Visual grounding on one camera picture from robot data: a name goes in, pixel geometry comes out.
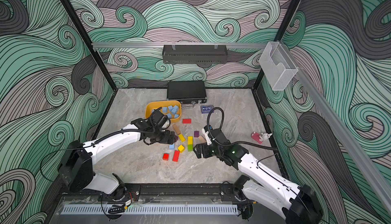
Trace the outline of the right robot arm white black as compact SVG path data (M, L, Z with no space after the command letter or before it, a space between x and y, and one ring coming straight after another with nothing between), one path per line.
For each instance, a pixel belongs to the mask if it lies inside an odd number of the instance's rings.
M259 203L282 217L287 224L320 223L323 210L310 186L300 186L280 176L244 148L248 142L230 142L222 127L212 128L209 120L210 117L202 129L206 141L194 146L193 151L197 158L215 156L242 172L231 193L240 202L242 219L248 220L254 211L253 204Z

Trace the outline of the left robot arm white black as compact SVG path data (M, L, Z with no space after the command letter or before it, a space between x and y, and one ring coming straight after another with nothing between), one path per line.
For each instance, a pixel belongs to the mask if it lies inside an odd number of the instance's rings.
M161 143L172 145L175 133L168 128L170 118L160 110L155 110L148 118L133 120L121 130L99 139L81 143L72 142L65 150L58 172L69 192L78 193L85 189L104 193L114 201L126 195L126 185L117 174L110 176L94 169L104 157L138 141L147 145Z

